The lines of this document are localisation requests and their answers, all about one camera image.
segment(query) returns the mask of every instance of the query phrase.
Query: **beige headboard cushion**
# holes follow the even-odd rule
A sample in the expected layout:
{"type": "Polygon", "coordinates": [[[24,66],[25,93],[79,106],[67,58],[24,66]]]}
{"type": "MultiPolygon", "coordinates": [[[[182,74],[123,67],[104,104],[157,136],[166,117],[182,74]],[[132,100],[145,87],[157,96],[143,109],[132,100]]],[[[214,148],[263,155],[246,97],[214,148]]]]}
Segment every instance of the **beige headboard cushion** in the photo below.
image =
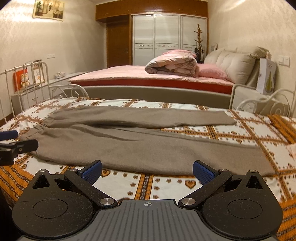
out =
{"type": "Polygon", "coordinates": [[[216,64],[235,84],[256,86],[259,59],[268,50],[257,46],[224,47],[209,53],[205,64],[216,64]]]}

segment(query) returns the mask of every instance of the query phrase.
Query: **white box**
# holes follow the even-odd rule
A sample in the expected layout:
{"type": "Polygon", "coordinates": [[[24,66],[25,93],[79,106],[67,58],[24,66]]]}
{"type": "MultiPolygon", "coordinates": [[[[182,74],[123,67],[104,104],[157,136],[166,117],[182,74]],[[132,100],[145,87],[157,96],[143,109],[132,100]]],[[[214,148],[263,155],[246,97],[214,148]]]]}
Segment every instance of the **white box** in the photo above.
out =
{"type": "Polygon", "coordinates": [[[260,70],[256,90],[263,95],[271,95],[274,91],[276,63],[266,59],[260,59],[260,70]]]}

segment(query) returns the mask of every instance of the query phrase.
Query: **bed with patterned sheet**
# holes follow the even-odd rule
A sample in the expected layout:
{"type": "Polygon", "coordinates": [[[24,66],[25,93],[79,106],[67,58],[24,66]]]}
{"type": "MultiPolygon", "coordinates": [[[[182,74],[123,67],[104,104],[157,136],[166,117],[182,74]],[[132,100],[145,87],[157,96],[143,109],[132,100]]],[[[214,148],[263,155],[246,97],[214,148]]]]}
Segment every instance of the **bed with patterned sheet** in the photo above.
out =
{"type": "MultiPolygon", "coordinates": [[[[17,130],[19,135],[22,135],[36,124],[42,123],[54,111],[82,105],[222,110],[193,104],[147,102],[135,99],[103,100],[73,97],[38,103],[0,127],[0,131],[17,130]]],[[[277,200],[285,205],[286,210],[296,209],[294,204],[287,208],[288,201],[292,200],[296,194],[296,162],[286,148],[289,142],[272,125],[268,117],[241,111],[224,111],[237,121],[236,125],[183,126],[161,130],[189,135],[193,138],[211,138],[242,145],[258,145],[276,173],[274,176],[264,177],[264,180],[277,200]]],[[[296,124],[296,119],[290,118],[288,120],[296,124]]],[[[0,187],[8,202],[13,205],[38,170],[47,169],[51,174],[60,174],[71,168],[81,169],[83,166],[60,165],[40,160],[30,153],[21,154],[15,159],[14,165],[0,166],[0,187]]],[[[163,176],[103,169],[101,178],[95,182],[94,186],[117,200],[175,199],[178,202],[180,198],[200,188],[202,184],[194,176],[163,176]]],[[[287,232],[283,231],[282,228],[280,228],[279,232],[282,232],[284,237],[287,236],[287,232]]]]}

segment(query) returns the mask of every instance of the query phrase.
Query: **white metal bed frame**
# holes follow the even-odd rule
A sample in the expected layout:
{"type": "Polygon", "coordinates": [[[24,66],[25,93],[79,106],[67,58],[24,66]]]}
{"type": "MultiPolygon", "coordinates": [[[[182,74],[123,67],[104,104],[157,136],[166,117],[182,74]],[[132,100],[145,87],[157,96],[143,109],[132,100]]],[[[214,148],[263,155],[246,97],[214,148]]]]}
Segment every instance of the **white metal bed frame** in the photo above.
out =
{"type": "MultiPolygon", "coordinates": [[[[53,99],[53,93],[59,89],[62,91],[63,95],[59,94],[57,95],[58,97],[60,98],[69,98],[69,97],[74,97],[73,96],[73,90],[76,88],[76,90],[80,90],[83,97],[89,97],[88,93],[86,92],[86,90],[81,87],[80,85],[75,85],[75,84],[68,84],[68,85],[54,85],[54,86],[50,86],[50,81],[49,81],[49,75],[48,75],[48,66],[45,62],[43,61],[39,61],[39,62],[35,62],[35,63],[30,63],[30,64],[24,64],[22,66],[18,66],[18,67],[14,67],[14,68],[11,68],[11,69],[6,69],[4,72],[0,73],[0,77],[5,75],[5,78],[6,78],[6,87],[7,87],[7,93],[8,93],[8,97],[9,97],[9,101],[10,101],[10,107],[11,107],[11,110],[12,110],[12,114],[13,114],[13,117],[15,117],[15,112],[14,112],[14,108],[13,108],[13,104],[12,104],[12,100],[11,100],[11,94],[10,94],[10,90],[9,90],[9,80],[8,80],[8,73],[9,72],[14,72],[14,74],[16,73],[17,70],[20,70],[22,69],[24,74],[25,74],[25,70],[27,67],[31,67],[31,71],[32,71],[32,76],[34,76],[34,73],[33,73],[33,65],[36,65],[38,64],[38,67],[39,67],[39,72],[43,74],[43,78],[46,77],[46,81],[47,81],[47,87],[48,87],[48,92],[49,92],[49,98],[50,99],[53,99]],[[41,66],[45,67],[45,74],[46,76],[44,76],[44,72],[43,72],[43,69],[41,68],[41,66]],[[71,91],[70,91],[70,96],[68,96],[64,90],[62,88],[71,88],[71,91]]],[[[238,87],[238,86],[243,86],[245,88],[250,88],[250,89],[256,89],[254,87],[249,87],[249,86],[245,86],[245,85],[234,85],[233,86],[233,89],[232,89],[232,93],[234,93],[235,91],[235,88],[238,87]]],[[[25,87],[25,93],[26,93],[26,96],[27,96],[27,100],[28,100],[28,103],[29,103],[29,99],[28,99],[28,90],[31,90],[33,88],[34,90],[34,94],[35,94],[35,101],[36,101],[36,104],[38,104],[39,102],[41,101],[44,101],[45,100],[45,97],[44,97],[44,90],[43,90],[43,84],[40,83],[40,84],[37,84],[35,85],[34,83],[29,85],[29,86],[26,86],[25,87]],[[42,93],[42,100],[40,101],[37,101],[37,96],[36,96],[36,90],[37,89],[41,89],[41,93],[42,93]]],[[[18,100],[20,102],[20,107],[21,107],[21,111],[23,112],[24,109],[22,107],[22,104],[21,104],[21,99],[20,99],[20,94],[23,93],[23,92],[20,92],[19,90],[17,91],[17,95],[18,95],[18,100]]],[[[79,94],[77,91],[74,90],[74,94],[76,94],[77,96],[76,97],[79,97],[79,94]]],[[[263,110],[261,112],[263,112],[268,104],[269,101],[273,101],[275,102],[273,105],[272,105],[272,108],[270,110],[270,113],[276,113],[276,114],[283,114],[285,113],[285,105],[275,99],[276,96],[283,96],[285,98],[285,100],[287,101],[287,104],[289,106],[289,110],[287,112],[287,116],[290,116],[292,111],[294,110],[295,108],[295,91],[291,91],[291,90],[288,90],[288,89],[279,89],[277,91],[275,91],[272,95],[270,95],[268,98],[264,99],[264,100],[258,100],[258,99],[247,99],[247,100],[244,100],[240,103],[240,105],[236,108],[236,110],[240,110],[241,108],[243,108],[246,104],[248,103],[253,103],[254,104],[254,108],[253,108],[253,113],[256,112],[256,108],[257,108],[257,105],[256,103],[262,103],[262,104],[266,104],[265,107],[263,108],[263,110]],[[288,101],[288,98],[283,94],[283,92],[288,92],[288,93],[291,93],[293,95],[293,99],[292,99],[292,104],[290,105],[289,104],[289,101],[288,101]],[[277,108],[276,110],[274,110],[274,108],[277,106],[277,104],[282,104],[283,108],[284,108],[284,111],[282,112],[282,110],[280,108],[277,108]]],[[[234,95],[232,94],[231,95],[231,100],[230,100],[230,106],[229,108],[232,107],[232,102],[233,102],[233,97],[234,95]]],[[[2,101],[1,101],[1,96],[0,96],[0,108],[1,108],[1,111],[2,111],[2,115],[4,117],[4,120],[5,122],[7,123],[7,119],[6,119],[6,116],[5,116],[5,113],[4,113],[4,109],[3,109],[3,105],[2,105],[2,101]]]]}
{"type": "MultiPolygon", "coordinates": [[[[14,108],[13,108],[13,105],[12,105],[11,94],[10,94],[10,90],[9,90],[8,73],[9,72],[14,72],[14,74],[16,75],[17,70],[22,69],[23,70],[23,73],[25,74],[26,68],[27,67],[31,67],[32,76],[34,76],[33,65],[36,65],[36,64],[39,67],[39,73],[42,73],[43,74],[43,78],[46,77],[46,80],[45,81],[47,81],[48,94],[49,94],[49,98],[50,99],[53,99],[53,93],[57,89],[60,89],[63,92],[64,97],[68,98],[69,96],[67,96],[67,94],[62,89],[62,88],[65,88],[65,87],[67,87],[67,88],[70,88],[71,87],[72,88],[71,89],[71,92],[70,92],[71,97],[74,97],[73,96],[73,89],[74,88],[78,88],[83,93],[83,97],[89,97],[88,94],[87,94],[87,92],[86,92],[86,90],[84,88],[82,88],[80,85],[68,84],[68,85],[54,85],[54,86],[50,86],[49,75],[48,75],[48,66],[47,66],[47,64],[45,62],[39,61],[39,62],[35,62],[35,63],[24,64],[22,66],[14,67],[14,68],[11,68],[11,69],[6,69],[4,72],[0,73],[0,77],[3,76],[3,75],[5,75],[5,78],[6,78],[7,93],[8,93],[8,97],[9,97],[9,101],[10,101],[10,107],[11,107],[11,110],[12,110],[13,117],[15,117],[15,112],[14,112],[14,108]],[[44,76],[43,68],[41,68],[43,66],[45,67],[45,74],[46,74],[46,76],[44,76]]],[[[29,86],[25,86],[25,93],[26,93],[26,96],[27,96],[28,103],[29,103],[28,91],[31,90],[32,87],[33,87],[34,94],[35,94],[36,104],[38,104],[40,102],[40,101],[37,101],[37,96],[36,96],[36,89],[39,88],[38,86],[40,86],[41,93],[42,93],[42,100],[41,101],[44,101],[45,100],[44,91],[43,91],[43,88],[45,88],[45,87],[43,87],[43,83],[40,83],[40,84],[34,84],[34,83],[32,83],[29,86]]],[[[17,91],[17,95],[18,95],[18,100],[20,102],[21,111],[23,112],[24,109],[22,107],[21,100],[20,100],[20,94],[21,93],[23,93],[23,92],[20,92],[19,90],[17,91]]],[[[1,111],[2,111],[2,115],[4,116],[4,120],[7,123],[6,115],[5,115],[4,110],[3,110],[1,96],[0,96],[0,108],[1,108],[1,111]]]]}

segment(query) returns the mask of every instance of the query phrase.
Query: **green bottle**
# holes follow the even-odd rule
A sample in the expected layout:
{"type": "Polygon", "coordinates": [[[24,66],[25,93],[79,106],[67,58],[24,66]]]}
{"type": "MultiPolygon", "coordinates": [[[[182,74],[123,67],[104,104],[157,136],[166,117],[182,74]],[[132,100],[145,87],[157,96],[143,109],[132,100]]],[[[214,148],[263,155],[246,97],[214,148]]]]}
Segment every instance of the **green bottle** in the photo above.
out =
{"type": "Polygon", "coordinates": [[[271,71],[270,71],[268,79],[267,79],[267,84],[265,86],[265,91],[267,93],[269,93],[269,92],[271,92],[271,88],[272,88],[272,82],[271,82],[271,71]]]}

